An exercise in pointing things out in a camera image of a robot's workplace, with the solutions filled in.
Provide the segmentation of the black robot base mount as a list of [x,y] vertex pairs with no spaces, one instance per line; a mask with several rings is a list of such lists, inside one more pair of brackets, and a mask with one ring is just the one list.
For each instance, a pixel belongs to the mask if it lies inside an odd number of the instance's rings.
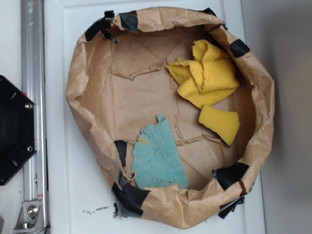
[[0,184],[6,185],[37,151],[35,103],[0,77]]

